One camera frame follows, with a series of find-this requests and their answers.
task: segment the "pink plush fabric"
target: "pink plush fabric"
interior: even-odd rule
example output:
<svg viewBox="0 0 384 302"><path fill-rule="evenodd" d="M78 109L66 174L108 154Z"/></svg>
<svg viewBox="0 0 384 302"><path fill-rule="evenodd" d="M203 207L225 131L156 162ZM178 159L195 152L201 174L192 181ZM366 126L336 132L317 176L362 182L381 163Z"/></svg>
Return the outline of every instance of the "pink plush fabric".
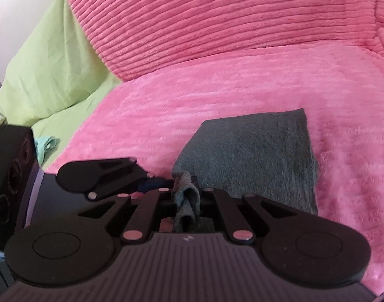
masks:
<svg viewBox="0 0 384 302"><path fill-rule="evenodd" d="M320 177L322 217L362 232L372 246L364 284L384 291L384 58L318 42L229 52L124 82L48 169L72 160L135 156L170 175L208 119L305 108Z"/></svg>
<svg viewBox="0 0 384 302"><path fill-rule="evenodd" d="M69 0L108 68L131 80L228 51L336 39L384 56L384 0Z"/></svg>

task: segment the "metal screw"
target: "metal screw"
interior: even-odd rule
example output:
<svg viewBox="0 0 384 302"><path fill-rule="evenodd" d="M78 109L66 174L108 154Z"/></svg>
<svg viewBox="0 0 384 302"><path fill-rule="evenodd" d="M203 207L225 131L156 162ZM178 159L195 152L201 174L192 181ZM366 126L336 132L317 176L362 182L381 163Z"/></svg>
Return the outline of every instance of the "metal screw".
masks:
<svg viewBox="0 0 384 302"><path fill-rule="evenodd" d="M254 233L252 233L249 230L236 230L235 232L233 232L233 237L239 241L248 241L253 236L254 236Z"/></svg>
<svg viewBox="0 0 384 302"><path fill-rule="evenodd" d="M143 237L143 233L139 230L127 230L123 233L122 236L126 240L136 241Z"/></svg>
<svg viewBox="0 0 384 302"><path fill-rule="evenodd" d="M90 200L95 200L97 198L97 193L95 193L95 192L88 193L88 198Z"/></svg>

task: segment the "light blue cloth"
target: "light blue cloth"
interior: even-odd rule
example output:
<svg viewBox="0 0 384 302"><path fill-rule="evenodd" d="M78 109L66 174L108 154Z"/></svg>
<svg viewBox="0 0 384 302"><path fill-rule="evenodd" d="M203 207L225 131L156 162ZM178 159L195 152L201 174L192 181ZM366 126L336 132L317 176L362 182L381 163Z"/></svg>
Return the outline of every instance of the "light blue cloth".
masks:
<svg viewBox="0 0 384 302"><path fill-rule="evenodd" d="M39 165L44 162L45 154L56 146L56 138L53 136L43 136L35 139L35 149Z"/></svg>

